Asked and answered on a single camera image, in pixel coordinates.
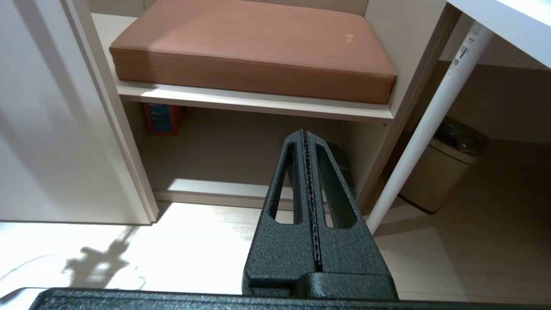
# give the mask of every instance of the beige trash can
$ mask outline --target beige trash can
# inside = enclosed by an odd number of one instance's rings
[[[398,196],[433,214],[487,145],[482,133],[446,117]]]

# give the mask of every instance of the brown seat cushion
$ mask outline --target brown seat cushion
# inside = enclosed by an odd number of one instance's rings
[[[354,14],[241,0],[159,0],[109,48],[127,81],[386,104],[396,79]]]

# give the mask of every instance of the white shelf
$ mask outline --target white shelf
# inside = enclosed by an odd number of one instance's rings
[[[144,137],[138,145],[159,194],[259,199],[266,196],[283,140],[298,129],[341,144],[341,122],[311,117],[196,109],[178,136]],[[285,180],[282,199],[292,200]]]
[[[383,104],[120,81],[109,46],[136,18],[106,14],[92,17],[118,93],[124,100],[386,124],[393,120],[388,106]]]
[[[509,43],[551,67],[550,0],[447,0]]]

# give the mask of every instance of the light floor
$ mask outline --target light floor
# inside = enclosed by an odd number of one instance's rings
[[[401,299],[551,304],[549,170],[487,153],[437,214],[397,200],[377,231]],[[162,205],[146,227],[0,223],[0,308],[28,308],[23,287],[240,294],[260,210]]]

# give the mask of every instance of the white cabinet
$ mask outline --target white cabinet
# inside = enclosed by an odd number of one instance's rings
[[[1,4],[0,61],[12,73],[0,85],[0,164],[14,168],[0,176],[0,220],[150,223],[153,196],[261,207],[298,129],[343,147],[362,207],[459,17],[442,0],[369,1],[365,17],[398,73],[389,104],[372,105],[119,81],[106,49],[134,18],[92,18],[85,0],[16,3]],[[139,102],[197,109],[177,137],[149,136]]]

